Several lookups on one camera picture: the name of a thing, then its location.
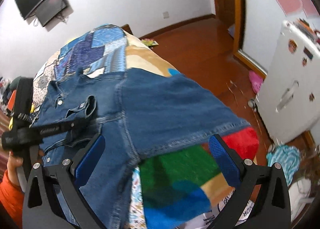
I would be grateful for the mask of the person left hand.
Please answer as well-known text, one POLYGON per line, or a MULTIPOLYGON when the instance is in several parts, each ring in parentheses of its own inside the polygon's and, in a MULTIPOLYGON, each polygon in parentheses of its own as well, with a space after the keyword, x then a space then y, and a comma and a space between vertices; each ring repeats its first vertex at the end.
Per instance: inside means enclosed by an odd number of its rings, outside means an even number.
POLYGON ((12 151, 9 152, 9 158, 7 162, 8 179, 15 186, 20 186, 18 180, 17 169, 23 165, 23 158, 15 155, 12 151))

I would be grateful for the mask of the orange sleeve left forearm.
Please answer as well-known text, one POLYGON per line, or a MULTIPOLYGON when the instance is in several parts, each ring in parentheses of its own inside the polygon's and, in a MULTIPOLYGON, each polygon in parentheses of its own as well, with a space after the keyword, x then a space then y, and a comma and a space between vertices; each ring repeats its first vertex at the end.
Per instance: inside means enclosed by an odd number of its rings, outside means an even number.
POLYGON ((1 182, 1 203, 11 219, 18 226, 22 228, 22 208, 24 193, 20 186, 13 184, 6 170, 1 182))

